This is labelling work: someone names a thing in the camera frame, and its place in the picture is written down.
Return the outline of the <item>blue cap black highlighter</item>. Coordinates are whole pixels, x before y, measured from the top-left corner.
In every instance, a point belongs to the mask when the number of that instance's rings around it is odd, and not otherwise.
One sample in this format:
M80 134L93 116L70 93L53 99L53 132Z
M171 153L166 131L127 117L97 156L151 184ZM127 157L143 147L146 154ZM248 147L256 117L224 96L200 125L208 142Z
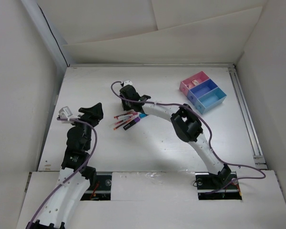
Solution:
M139 114L139 118L140 119L143 119L143 118L145 118L147 115L146 114Z

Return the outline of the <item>orange gel pen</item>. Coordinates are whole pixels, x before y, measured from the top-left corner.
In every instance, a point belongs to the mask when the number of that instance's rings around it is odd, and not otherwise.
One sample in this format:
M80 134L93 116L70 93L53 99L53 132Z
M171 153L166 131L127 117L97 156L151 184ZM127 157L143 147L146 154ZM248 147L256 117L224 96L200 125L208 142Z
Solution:
M113 130L117 130L118 128L125 126L126 124L128 124L129 122L131 122L132 120L127 120L119 125L117 125L116 127L113 128Z

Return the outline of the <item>purple cap black highlighter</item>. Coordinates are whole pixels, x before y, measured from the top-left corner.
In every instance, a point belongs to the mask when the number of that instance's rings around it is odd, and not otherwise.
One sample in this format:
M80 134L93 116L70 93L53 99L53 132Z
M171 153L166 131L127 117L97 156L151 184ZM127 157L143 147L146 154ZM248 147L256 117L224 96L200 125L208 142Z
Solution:
M135 119L133 119L132 121L130 121L128 124L126 124L123 129L124 130L128 130L129 128L131 128L132 126L134 126L136 123L138 123L140 121L140 117L137 117Z

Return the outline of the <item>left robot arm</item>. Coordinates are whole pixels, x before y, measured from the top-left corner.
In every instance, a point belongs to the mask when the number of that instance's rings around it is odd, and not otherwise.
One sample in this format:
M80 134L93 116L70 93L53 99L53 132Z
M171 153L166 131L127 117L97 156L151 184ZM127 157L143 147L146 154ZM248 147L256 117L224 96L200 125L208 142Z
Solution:
M98 136L95 127L103 119L102 104L80 108L74 116L69 107L59 111L58 121L72 125L67 132L66 150L55 189L28 222L28 229L65 229L88 189L97 183L96 169L88 166Z

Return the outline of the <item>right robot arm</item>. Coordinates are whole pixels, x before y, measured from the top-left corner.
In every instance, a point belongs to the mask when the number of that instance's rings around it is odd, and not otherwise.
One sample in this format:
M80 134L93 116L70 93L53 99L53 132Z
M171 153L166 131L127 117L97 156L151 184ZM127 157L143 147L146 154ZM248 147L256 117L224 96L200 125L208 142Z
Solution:
M140 96L132 85L121 83L121 86L120 97L125 109L167 120L173 125L177 137L197 152L207 168L213 191L225 189L230 185L231 169L215 156L203 133L199 117L189 105L160 105L148 102L151 97Z

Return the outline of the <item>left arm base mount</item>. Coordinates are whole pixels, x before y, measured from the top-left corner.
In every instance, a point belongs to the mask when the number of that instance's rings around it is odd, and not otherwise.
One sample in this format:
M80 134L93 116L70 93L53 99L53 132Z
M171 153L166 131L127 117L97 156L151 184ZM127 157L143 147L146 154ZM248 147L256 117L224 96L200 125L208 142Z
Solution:
M81 201L111 200L112 173L97 173L96 182L83 194Z

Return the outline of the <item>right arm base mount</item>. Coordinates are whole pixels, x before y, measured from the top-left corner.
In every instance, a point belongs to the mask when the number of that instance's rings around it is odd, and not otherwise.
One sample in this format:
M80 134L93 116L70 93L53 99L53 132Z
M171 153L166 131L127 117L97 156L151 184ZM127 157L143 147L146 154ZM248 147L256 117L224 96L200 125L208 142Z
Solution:
M239 185L229 184L236 179L236 172L232 172L223 183L207 172L195 173L193 186L197 189L198 200L242 200Z

